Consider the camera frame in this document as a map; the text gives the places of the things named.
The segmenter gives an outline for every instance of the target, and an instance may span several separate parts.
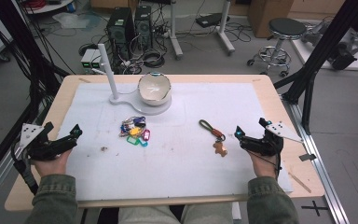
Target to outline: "olive green jacket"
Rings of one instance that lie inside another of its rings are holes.
[[[298,223],[296,209],[290,198],[272,177],[249,181],[247,203],[250,224]],[[76,182],[69,175],[42,177],[33,199],[34,209],[27,224],[75,223],[77,202]]]

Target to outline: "metal stool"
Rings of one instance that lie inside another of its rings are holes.
[[[274,46],[267,46],[261,48],[253,59],[247,62],[248,66],[255,63],[256,58],[260,58],[264,63],[267,64],[267,70],[261,72],[260,75],[266,75],[271,66],[286,67],[285,71],[281,71],[280,76],[286,77],[289,74],[290,62],[292,58],[289,53],[284,49],[281,49],[283,40],[296,40],[299,39],[303,34],[306,33],[307,28],[299,21],[295,21],[288,18],[277,18],[269,22],[269,30],[272,32],[272,37],[278,37],[278,43]]]

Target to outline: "keychain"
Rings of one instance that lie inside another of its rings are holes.
[[[219,153],[222,157],[225,157],[227,155],[227,150],[223,146],[223,141],[226,140],[226,137],[224,134],[222,134],[217,129],[214,129],[211,124],[209,124],[206,120],[200,119],[199,124],[202,126],[202,128],[208,130],[211,134],[216,136],[216,142],[213,144],[213,147],[215,148],[214,153]]]

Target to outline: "hand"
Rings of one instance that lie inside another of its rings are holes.
[[[277,177],[276,174],[276,155],[272,157],[261,156],[259,153],[248,151],[251,156],[252,163],[255,170],[255,175]]]
[[[68,161],[71,150],[65,151],[61,156],[54,161],[34,161],[34,167],[40,174],[40,177],[45,175],[65,175],[66,174],[66,162]]]

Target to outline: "brown keychain strap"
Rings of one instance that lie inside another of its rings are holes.
[[[223,142],[226,140],[226,137],[224,134],[222,134],[219,130],[212,127],[211,124],[209,124],[205,119],[200,119],[199,124],[202,128],[208,130],[211,134],[216,136],[216,142]]]

